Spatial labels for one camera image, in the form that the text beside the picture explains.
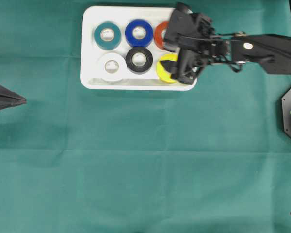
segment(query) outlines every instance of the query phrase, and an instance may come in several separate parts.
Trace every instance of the table surface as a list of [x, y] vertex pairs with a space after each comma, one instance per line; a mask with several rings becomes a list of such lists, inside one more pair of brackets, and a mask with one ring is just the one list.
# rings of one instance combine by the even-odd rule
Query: table surface
[[[288, 0], [185, 2], [218, 33], [291, 36]], [[86, 89], [95, 4], [0, 0], [0, 84], [28, 100], [0, 111], [0, 233], [291, 233], [291, 75], [215, 66], [189, 92]]]

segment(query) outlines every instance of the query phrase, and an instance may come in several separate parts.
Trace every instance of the teal tape roll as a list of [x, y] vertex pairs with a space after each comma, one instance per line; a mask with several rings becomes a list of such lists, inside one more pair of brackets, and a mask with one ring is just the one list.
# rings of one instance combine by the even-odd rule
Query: teal tape roll
[[97, 45], [103, 50], [113, 50], [121, 42], [121, 31], [114, 23], [104, 22], [94, 32]]

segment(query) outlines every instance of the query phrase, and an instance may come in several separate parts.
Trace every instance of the blue tape roll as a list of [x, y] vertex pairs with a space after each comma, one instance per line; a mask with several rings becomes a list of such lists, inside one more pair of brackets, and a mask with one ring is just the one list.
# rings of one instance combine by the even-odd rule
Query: blue tape roll
[[[133, 36], [132, 33], [136, 27], [144, 28], [144, 30], [146, 32], [144, 38], [137, 39]], [[125, 37], [126, 37], [127, 43], [132, 47], [137, 47], [137, 46], [147, 47], [153, 39], [153, 29], [148, 22], [141, 20], [141, 19], [137, 19], [137, 20], [130, 22], [127, 25], [127, 27], [125, 29]]]
[[[110, 40], [104, 40], [103, 38], [101, 38], [101, 34], [103, 33], [103, 31], [105, 30], [109, 30], [109, 32], [114, 32], [114, 37], [110, 38]], [[97, 43], [97, 45], [103, 49], [103, 50], [113, 50], [115, 49], [121, 42], [121, 31], [120, 29], [111, 22], [104, 22], [102, 24], [100, 24], [94, 32], [94, 38], [95, 41]]]

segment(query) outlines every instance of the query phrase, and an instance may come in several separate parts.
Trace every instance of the white tray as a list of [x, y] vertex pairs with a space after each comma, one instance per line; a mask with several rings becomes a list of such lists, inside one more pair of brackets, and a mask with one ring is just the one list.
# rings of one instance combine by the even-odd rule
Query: white tray
[[[121, 6], [92, 6], [86, 9], [83, 15], [82, 50], [81, 50], [81, 83], [89, 89], [114, 89], [114, 90], [163, 90], [163, 91], [187, 91], [196, 85], [184, 85], [179, 82], [174, 84], [164, 83], [156, 74], [156, 63], [167, 51], [159, 49], [154, 41], [147, 47], [153, 55], [153, 65], [149, 72], [138, 75], [127, 71], [126, 77], [118, 83], [107, 83], [99, 77], [97, 61], [101, 56], [109, 52], [116, 52], [124, 58], [131, 49], [125, 39], [126, 26], [135, 19], [143, 19], [151, 24], [153, 30], [163, 21], [167, 21], [173, 8], [162, 7], [121, 7]], [[120, 45], [111, 51], [105, 51], [98, 47], [94, 40], [95, 28], [105, 22], [115, 23], [121, 30], [122, 41]]]

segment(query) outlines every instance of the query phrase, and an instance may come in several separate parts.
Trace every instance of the roll of tape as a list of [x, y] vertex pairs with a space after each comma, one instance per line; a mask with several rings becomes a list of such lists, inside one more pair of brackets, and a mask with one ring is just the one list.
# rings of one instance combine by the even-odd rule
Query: roll of tape
[[98, 72], [102, 80], [117, 83], [127, 75], [126, 61], [117, 53], [107, 53], [98, 61]]
[[154, 32], [154, 42], [157, 47], [159, 47], [161, 50], [164, 50], [163, 47], [163, 39], [165, 37], [166, 29], [168, 26], [168, 21], [165, 21], [161, 24], [159, 24]]
[[125, 37], [132, 47], [147, 47], [153, 39], [153, 29], [148, 22], [137, 19], [127, 25]]
[[103, 50], [113, 50], [121, 42], [121, 31], [114, 23], [104, 22], [94, 32], [97, 45]]
[[160, 80], [169, 84], [173, 84], [177, 82], [177, 80], [170, 78], [171, 74], [168, 73], [160, 63], [160, 61], [166, 61], [166, 60], [176, 62], [177, 58], [178, 57], [175, 54], [166, 54], [160, 58], [160, 60], [156, 64], [156, 73], [159, 76]]
[[145, 47], [134, 47], [126, 55], [127, 67], [135, 74], [144, 74], [153, 64], [153, 56]]

